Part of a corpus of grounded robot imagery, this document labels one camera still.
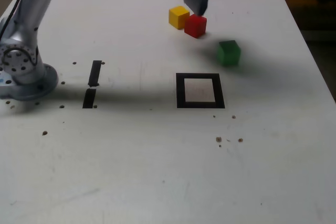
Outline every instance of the red cube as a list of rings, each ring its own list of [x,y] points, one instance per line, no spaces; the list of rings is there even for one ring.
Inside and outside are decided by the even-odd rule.
[[[205,34],[205,29],[205,17],[196,16],[193,14],[185,21],[184,32],[196,39]]]

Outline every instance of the black line marking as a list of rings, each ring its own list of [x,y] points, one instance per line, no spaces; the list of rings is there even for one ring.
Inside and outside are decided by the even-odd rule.
[[[87,89],[83,102],[83,109],[92,109],[95,102],[96,89]]]
[[[98,79],[101,68],[101,60],[94,60],[92,63],[91,74],[88,85],[90,88],[99,86]]]
[[[186,102],[184,79],[212,79],[215,102]],[[224,99],[220,77],[217,73],[176,73],[177,108],[224,109]]]

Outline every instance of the table surface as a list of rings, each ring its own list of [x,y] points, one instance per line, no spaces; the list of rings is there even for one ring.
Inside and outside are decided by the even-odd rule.
[[[335,104],[285,1],[210,0],[202,39],[177,5],[52,1],[39,49],[66,84],[0,102],[1,223],[335,223]],[[228,39],[237,68],[214,59]],[[177,109],[188,72],[219,73],[226,108]]]

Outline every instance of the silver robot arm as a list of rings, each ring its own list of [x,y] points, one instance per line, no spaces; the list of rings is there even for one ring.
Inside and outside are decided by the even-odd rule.
[[[0,23],[0,98],[32,100],[45,96],[58,82],[55,69],[43,64],[38,27],[51,0],[17,0]]]
[[[51,0],[17,0],[0,23],[0,99],[27,101],[50,93],[57,85],[56,70],[43,64],[37,46],[38,27]],[[208,0],[184,0],[203,15]]]

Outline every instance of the cube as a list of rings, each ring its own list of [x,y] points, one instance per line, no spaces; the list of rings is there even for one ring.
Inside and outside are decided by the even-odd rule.
[[[219,43],[217,60],[222,66],[236,66],[240,60],[241,49],[235,40]]]
[[[169,24],[176,29],[183,29],[184,23],[189,18],[190,12],[183,6],[178,6],[169,10]]]
[[[193,14],[185,21],[184,32],[196,39],[205,34],[205,29],[205,17],[196,16],[195,14]]]

